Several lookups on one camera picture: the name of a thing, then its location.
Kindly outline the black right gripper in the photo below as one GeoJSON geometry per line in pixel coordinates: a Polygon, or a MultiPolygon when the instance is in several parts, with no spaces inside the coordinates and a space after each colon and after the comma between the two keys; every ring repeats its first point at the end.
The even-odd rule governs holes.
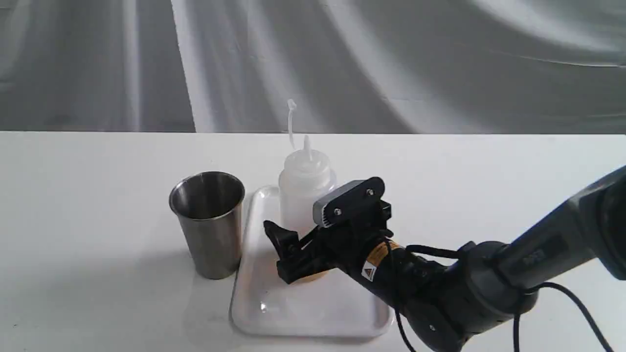
{"type": "Polygon", "coordinates": [[[405,318],[434,352],[460,352],[474,336],[514,321],[535,306],[537,293],[505,282],[491,263],[501,242],[468,242],[458,250],[400,246],[387,228],[391,205],[371,209],[330,227],[317,226],[303,238],[265,220],[277,256],[277,274],[292,285],[329,270],[342,270],[405,318]]]}

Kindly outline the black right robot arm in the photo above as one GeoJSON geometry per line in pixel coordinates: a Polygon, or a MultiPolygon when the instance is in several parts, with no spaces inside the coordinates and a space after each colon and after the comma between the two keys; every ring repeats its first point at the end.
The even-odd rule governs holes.
{"type": "Polygon", "coordinates": [[[313,205],[316,226],[303,239],[265,220],[279,278],[290,285],[339,269],[394,310],[410,351],[403,319],[434,352],[460,352],[473,336],[508,321],[520,351],[521,315],[550,287],[575,303],[603,349],[612,350],[584,303],[552,279],[592,259],[625,279],[624,167],[566,199],[511,243],[468,242],[456,250],[392,241],[384,192],[380,177],[333,190],[313,205]]]}

